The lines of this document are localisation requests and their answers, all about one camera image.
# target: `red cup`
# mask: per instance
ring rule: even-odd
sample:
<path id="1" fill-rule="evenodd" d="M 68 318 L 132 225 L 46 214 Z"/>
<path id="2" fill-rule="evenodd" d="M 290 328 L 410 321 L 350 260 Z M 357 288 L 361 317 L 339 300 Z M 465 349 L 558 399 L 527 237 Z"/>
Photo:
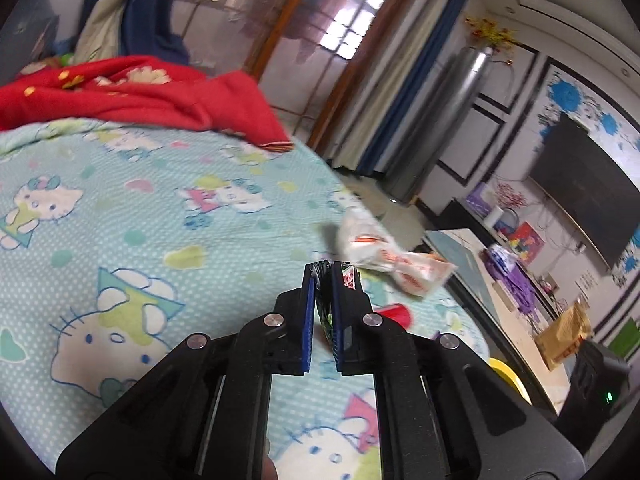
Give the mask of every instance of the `red cup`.
<path id="1" fill-rule="evenodd" d="M 376 311 L 378 314 L 389 319 L 393 319 L 399 323 L 402 328 L 409 330 L 409 327 L 414 321 L 411 317 L 411 311 L 405 307 L 402 303 L 393 303 Z"/>

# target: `silver vase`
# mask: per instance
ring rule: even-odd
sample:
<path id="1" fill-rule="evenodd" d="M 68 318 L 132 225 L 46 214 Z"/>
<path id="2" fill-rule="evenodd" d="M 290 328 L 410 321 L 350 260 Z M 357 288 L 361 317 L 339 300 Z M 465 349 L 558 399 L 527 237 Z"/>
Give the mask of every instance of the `silver vase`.
<path id="1" fill-rule="evenodd" d="M 407 204 L 420 192 L 478 96 L 493 53 L 490 46 L 463 48 L 425 100 L 381 183 L 396 202 Z"/>

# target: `brown paper bag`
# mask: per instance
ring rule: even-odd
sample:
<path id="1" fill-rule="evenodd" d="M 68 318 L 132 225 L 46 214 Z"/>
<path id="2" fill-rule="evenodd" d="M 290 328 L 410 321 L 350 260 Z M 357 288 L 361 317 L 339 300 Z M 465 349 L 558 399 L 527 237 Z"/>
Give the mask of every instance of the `brown paper bag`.
<path id="1" fill-rule="evenodd" d="M 576 302 L 534 340 L 547 368 L 553 370 L 569 355 L 575 354 L 580 343 L 590 335 L 589 318 L 584 307 Z"/>

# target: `light blue bedsheet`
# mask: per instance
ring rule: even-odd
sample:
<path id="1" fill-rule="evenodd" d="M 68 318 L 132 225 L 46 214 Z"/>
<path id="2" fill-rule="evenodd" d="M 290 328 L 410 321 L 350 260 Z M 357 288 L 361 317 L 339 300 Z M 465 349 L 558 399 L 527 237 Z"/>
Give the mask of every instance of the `light blue bedsheet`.
<path id="1" fill-rule="evenodd" d="M 3 133 L 0 154 L 0 400 L 49 468 L 190 333 L 236 332 L 299 287 L 361 206 L 301 144 L 61 120 Z M 419 300 L 363 278 L 375 305 L 409 307 L 411 332 L 457 332 L 488 357 L 444 289 Z M 311 372 L 273 381 L 280 480 L 378 478 L 372 379 L 338 375 L 314 338 Z"/>

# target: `metal screw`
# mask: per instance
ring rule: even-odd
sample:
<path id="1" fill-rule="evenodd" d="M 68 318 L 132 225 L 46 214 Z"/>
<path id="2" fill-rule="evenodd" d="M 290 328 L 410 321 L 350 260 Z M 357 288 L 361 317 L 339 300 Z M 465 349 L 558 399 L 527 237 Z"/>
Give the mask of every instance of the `metal screw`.
<path id="1" fill-rule="evenodd" d="M 440 344 L 449 350 L 455 350 L 460 346 L 460 339 L 453 334 L 443 334 L 440 336 Z"/>
<path id="2" fill-rule="evenodd" d="M 284 323 L 284 318 L 280 314 L 267 314 L 263 321 L 266 326 L 280 326 Z"/>
<path id="3" fill-rule="evenodd" d="M 207 344 L 207 336 L 202 334 L 193 334 L 187 339 L 187 346 L 191 350 L 200 350 Z"/>
<path id="4" fill-rule="evenodd" d="M 365 325 L 369 325 L 369 326 L 382 325 L 382 316 L 380 316 L 380 314 L 376 314 L 375 312 L 370 312 L 369 314 L 365 314 L 364 316 L 362 316 L 362 320 Z"/>

